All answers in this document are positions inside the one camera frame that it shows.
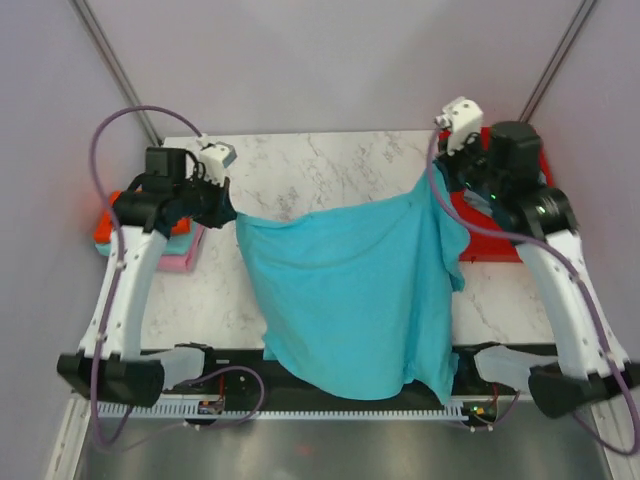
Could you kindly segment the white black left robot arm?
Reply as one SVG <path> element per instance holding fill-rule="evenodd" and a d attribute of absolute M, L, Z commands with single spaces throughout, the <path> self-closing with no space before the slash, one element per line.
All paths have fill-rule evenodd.
<path fill-rule="evenodd" d="M 236 219 L 227 173 L 235 158 L 223 142 L 197 152 L 149 147 L 144 172 L 115 198 L 118 222 L 96 308 L 77 352 L 57 361 L 58 374 L 85 399 L 151 407 L 184 381 L 198 393 L 218 385 L 220 371 L 206 360 L 206 347 L 188 343 L 144 353 L 141 327 L 173 227 L 187 219 L 220 229 Z"/>

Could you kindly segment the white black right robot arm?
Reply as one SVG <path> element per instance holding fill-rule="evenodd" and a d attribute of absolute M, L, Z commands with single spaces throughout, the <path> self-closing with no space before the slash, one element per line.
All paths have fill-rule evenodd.
<path fill-rule="evenodd" d="M 493 382 L 530 394 L 549 418 L 611 400 L 639 386 L 639 364 L 611 332 L 592 290 L 578 223 L 567 196 L 542 171 L 540 136 L 527 123 L 482 128 L 440 119 L 435 166 L 449 192 L 468 190 L 484 200 L 496 226 L 469 230 L 509 241 L 527 266 L 551 324 L 556 356 L 502 344 L 478 348 L 458 368 L 467 392 Z"/>

